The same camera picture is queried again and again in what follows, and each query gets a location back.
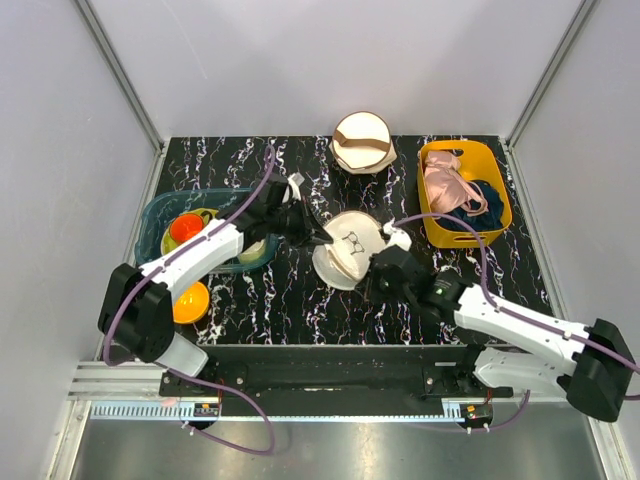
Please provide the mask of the white mesh laundry bag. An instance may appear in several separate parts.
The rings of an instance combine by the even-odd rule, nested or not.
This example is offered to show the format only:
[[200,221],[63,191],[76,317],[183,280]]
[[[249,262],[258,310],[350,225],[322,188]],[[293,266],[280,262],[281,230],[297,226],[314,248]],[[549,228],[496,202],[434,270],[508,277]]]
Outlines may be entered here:
[[333,217],[324,229],[333,242],[314,249],[314,270],[328,286],[352,291],[367,275],[370,258],[386,247],[382,225],[364,212],[351,210]]

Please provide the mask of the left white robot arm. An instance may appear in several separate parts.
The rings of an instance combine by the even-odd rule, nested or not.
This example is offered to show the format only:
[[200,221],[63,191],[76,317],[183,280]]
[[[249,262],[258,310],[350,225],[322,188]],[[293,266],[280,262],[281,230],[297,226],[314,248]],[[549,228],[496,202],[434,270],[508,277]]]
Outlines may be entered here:
[[181,373],[181,384],[193,395],[208,394],[216,372],[206,365],[208,354],[176,332],[173,306],[205,275],[269,235],[295,247],[332,243],[300,192],[303,181],[299,173],[272,174],[169,254],[140,267],[115,268],[98,318],[105,363],[118,364],[110,353],[118,344],[133,359]]

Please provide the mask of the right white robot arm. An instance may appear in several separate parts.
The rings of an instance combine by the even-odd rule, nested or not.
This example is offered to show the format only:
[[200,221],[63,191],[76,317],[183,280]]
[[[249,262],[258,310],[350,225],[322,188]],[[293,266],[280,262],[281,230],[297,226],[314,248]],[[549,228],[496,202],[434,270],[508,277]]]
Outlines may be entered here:
[[453,374],[463,395],[510,388],[564,396],[574,409],[599,421],[614,423],[620,416],[637,364],[609,321],[584,325],[535,312],[454,271],[431,273],[398,246],[372,256],[366,292],[372,301],[408,303],[430,323],[453,323],[512,346],[510,352],[476,348],[472,362]]

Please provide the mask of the pink bra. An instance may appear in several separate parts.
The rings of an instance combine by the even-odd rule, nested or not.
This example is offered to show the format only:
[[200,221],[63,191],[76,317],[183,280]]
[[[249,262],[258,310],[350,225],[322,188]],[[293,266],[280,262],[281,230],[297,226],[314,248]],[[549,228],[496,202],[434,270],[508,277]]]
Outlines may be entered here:
[[485,200],[459,174],[460,166],[459,158],[448,151],[427,153],[423,174],[432,212],[446,214],[470,199],[475,199],[483,208],[486,207]]

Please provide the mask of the beige folded laundry bag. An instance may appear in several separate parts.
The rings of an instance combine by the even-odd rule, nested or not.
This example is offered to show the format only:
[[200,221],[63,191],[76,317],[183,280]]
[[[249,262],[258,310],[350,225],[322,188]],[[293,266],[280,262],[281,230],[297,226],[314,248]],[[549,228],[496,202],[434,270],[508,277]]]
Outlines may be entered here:
[[369,111],[345,116],[334,129],[329,149],[338,165],[353,175],[377,174],[397,159],[387,123]]

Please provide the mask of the dark blue bra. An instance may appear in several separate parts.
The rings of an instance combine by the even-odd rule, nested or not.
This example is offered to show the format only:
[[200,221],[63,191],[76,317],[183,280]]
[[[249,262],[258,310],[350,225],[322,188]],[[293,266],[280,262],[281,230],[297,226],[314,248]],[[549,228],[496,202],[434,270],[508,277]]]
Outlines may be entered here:
[[448,212],[448,215],[465,222],[478,233],[502,229],[504,202],[499,193],[484,180],[472,180],[470,186],[485,200],[486,207],[483,208],[479,201],[470,199],[462,206]]

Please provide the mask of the cream white cup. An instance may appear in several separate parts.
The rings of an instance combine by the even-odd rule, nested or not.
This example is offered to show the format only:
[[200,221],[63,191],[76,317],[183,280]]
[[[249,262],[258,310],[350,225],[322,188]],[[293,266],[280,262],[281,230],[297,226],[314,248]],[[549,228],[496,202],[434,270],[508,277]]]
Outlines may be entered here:
[[266,252],[266,247],[267,243],[265,240],[254,243],[237,256],[238,262],[246,265],[260,260]]

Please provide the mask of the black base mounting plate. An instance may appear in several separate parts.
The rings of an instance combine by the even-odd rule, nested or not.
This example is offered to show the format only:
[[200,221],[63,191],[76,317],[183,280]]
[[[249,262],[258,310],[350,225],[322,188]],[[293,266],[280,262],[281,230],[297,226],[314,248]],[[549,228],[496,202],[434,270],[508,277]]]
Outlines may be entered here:
[[416,398],[507,399],[473,374],[481,346],[222,345],[206,347],[200,373],[250,395],[264,392],[397,391]]

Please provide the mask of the orange cup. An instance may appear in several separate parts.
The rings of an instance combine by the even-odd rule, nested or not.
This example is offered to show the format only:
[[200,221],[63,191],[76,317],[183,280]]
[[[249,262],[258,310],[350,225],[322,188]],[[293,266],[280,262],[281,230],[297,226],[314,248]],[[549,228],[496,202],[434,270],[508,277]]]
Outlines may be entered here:
[[203,219],[194,213],[178,216],[169,226],[170,237],[178,244],[190,240],[204,228]]

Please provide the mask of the yellow plastic basket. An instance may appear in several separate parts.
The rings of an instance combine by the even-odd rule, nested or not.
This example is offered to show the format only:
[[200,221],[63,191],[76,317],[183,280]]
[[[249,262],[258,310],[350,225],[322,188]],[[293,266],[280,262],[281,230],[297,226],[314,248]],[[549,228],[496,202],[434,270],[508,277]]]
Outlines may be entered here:
[[459,174],[468,182],[472,180],[484,180],[488,182],[498,193],[504,202],[502,215],[503,228],[495,231],[478,233],[486,245],[491,244],[512,222],[512,211],[509,196],[499,170],[498,163],[492,151],[483,143],[467,140],[434,141],[426,144],[420,151],[418,164],[418,195],[421,212],[430,216],[424,218],[426,236],[428,241],[437,248],[476,248],[476,237],[461,226],[461,220],[453,218],[448,213],[434,213],[429,206],[424,184],[424,160],[430,151],[448,151],[459,158],[461,166]]

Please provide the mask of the yellow orange bowl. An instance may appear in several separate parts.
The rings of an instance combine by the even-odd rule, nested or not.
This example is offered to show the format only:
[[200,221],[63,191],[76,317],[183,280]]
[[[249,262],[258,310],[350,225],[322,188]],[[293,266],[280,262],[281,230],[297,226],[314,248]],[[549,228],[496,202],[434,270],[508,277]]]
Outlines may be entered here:
[[202,282],[196,282],[175,301],[173,320],[179,325],[196,323],[205,316],[209,305],[208,288]]

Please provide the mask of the teal transparent plastic bin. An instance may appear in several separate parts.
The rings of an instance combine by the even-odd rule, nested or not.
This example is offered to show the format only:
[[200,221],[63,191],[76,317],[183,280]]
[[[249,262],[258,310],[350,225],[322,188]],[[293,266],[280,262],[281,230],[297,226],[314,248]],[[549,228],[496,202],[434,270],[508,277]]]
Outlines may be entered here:
[[[250,188],[214,188],[164,193],[153,199],[143,210],[138,239],[135,244],[135,261],[142,265],[163,256],[160,251],[162,236],[171,220],[178,215],[198,208],[222,210],[251,192]],[[270,262],[279,246],[279,238],[269,235],[264,256],[250,264],[240,264],[237,257],[217,266],[211,274],[237,274],[256,270]]]

